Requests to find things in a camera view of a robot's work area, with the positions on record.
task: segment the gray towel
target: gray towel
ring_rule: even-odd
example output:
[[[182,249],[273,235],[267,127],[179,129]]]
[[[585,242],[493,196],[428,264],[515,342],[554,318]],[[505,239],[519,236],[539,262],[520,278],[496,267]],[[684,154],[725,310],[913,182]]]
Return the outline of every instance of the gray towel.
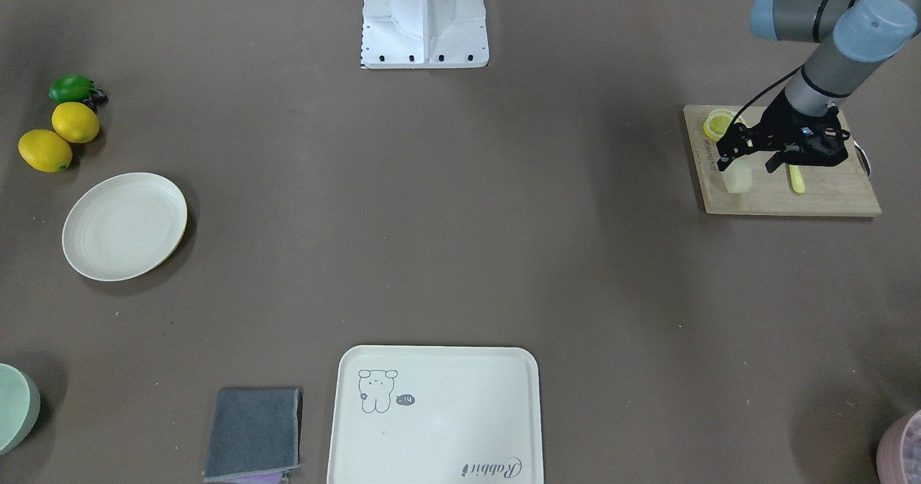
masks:
[[[290,388],[217,393],[204,481],[286,481],[297,467],[299,400]]]

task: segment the green bowl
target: green bowl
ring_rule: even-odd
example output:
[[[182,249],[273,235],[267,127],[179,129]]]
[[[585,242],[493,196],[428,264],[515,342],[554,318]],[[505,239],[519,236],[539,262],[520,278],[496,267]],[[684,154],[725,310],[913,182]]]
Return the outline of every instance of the green bowl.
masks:
[[[0,363],[0,455],[32,431],[39,416],[39,389],[20,370]]]

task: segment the white metal bracket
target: white metal bracket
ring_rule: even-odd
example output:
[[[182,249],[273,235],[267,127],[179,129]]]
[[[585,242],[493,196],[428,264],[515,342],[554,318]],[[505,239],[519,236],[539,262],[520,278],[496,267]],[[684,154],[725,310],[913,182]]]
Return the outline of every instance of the white metal bracket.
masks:
[[[483,0],[365,0],[361,65],[471,68],[489,61]]]

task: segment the cartoon animal drawing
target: cartoon animal drawing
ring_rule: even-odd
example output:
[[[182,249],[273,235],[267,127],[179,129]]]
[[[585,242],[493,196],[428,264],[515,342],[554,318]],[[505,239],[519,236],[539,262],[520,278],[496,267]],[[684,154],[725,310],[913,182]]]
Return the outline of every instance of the cartoon animal drawing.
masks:
[[[395,370],[367,370],[358,372],[358,391],[361,392],[361,409],[366,414],[386,412],[391,408],[394,392]]]

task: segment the wooden cutting board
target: wooden cutting board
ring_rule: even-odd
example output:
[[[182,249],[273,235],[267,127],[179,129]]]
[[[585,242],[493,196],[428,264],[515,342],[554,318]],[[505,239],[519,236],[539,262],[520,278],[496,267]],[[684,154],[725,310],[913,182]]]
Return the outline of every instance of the wooden cutting board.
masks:
[[[704,134],[704,120],[714,108],[737,111],[739,106],[689,104],[684,107],[684,123],[694,153],[697,180],[704,197],[704,207],[710,214],[752,214],[770,216],[878,216],[882,210],[873,187],[856,157],[854,140],[845,143],[848,159],[835,167],[800,166],[806,192],[794,193],[790,187],[786,164],[776,172],[767,173],[764,163],[770,152],[758,152],[746,157],[753,171],[751,190],[741,195],[726,191],[722,173],[717,169],[720,153],[716,143]],[[764,107],[749,107],[742,117],[749,126],[761,120]],[[839,114],[841,126],[848,128],[845,116]]]

